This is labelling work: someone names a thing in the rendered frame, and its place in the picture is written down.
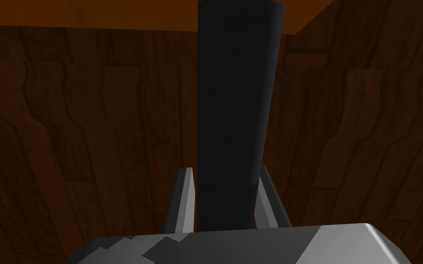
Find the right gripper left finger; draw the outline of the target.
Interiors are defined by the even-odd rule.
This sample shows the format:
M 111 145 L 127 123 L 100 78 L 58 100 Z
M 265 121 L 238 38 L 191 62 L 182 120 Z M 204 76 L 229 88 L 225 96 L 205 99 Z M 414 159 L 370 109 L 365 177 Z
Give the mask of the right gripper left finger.
M 180 168 L 175 177 L 167 215 L 163 225 L 164 234 L 191 233 L 195 226 L 195 184 L 193 169 Z

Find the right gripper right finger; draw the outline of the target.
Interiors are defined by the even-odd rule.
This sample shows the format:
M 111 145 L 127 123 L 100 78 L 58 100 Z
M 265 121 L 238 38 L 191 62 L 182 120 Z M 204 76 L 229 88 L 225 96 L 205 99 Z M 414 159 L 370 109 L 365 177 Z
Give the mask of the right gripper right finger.
M 265 165 L 260 169 L 254 219 L 257 229 L 292 227 Z

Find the black cylindrical handle bar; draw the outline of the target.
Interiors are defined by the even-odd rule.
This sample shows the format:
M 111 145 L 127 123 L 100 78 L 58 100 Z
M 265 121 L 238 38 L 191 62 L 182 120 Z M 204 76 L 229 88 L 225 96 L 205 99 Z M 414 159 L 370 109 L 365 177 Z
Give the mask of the black cylindrical handle bar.
M 252 226 L 284 10 L 279 0 L 198 2 L 199 232 Z

